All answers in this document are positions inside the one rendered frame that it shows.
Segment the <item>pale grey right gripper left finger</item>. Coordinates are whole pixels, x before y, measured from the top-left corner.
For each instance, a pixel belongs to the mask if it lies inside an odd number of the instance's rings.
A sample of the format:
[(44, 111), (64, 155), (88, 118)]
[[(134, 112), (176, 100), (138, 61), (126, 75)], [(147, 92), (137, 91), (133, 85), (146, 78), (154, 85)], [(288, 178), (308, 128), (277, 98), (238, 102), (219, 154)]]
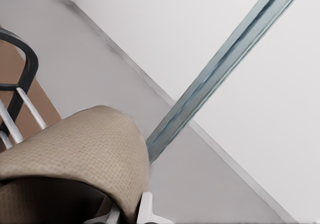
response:
[(119, 208), (114, 204), (106, 216), (103, 216), (100, 220), (101, 224), (119, 224), (120, 219), (120, 210)]

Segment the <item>silver frame post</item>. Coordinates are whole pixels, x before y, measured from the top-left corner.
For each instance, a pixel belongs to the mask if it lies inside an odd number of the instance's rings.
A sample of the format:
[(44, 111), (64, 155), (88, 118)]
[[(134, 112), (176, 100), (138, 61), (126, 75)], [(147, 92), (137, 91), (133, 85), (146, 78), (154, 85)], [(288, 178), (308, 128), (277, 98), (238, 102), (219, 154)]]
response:
[(146, 140), (153, 163), (295, 0), (258, 0)]

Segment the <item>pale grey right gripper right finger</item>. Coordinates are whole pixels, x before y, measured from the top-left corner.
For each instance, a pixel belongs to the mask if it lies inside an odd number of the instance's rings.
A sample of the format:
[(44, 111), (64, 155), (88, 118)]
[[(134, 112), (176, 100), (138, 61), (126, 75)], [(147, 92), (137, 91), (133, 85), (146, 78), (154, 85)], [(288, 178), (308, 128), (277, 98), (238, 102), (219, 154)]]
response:
[(173, 224), (173, 221), (153, 213), (153, 194), (151, 192), (143, 192), (136, 222), (137, 224)]

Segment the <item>black shoe rack, silver bars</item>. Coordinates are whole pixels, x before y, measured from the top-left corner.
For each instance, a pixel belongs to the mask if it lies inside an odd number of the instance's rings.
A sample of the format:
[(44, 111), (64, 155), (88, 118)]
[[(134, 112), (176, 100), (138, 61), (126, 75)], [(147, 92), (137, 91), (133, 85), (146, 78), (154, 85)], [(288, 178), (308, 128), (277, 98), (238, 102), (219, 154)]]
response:
[(4, 28), (0, 28), (0, 40), (4, 40), (16, 46), (26, 57), (25, 65), (18, 83), (0, 83), (0, 91), (13, 92), (13, 96), (8, 107), (5, 107), (0, 99), (0, 117), (2, 119), (2, 123), (0, 124), (0, 139), (2, 140), (5, 148), (10, 149), (13, 146), (9, 140), (10, 136), (16, 144), (21, 143), (24, 140), (15, 124), (23, 105), (27, 106), (42, 130), (47, 126), (27, 95), (39, 67), (39, 61), (36, 53), (23, 39)]

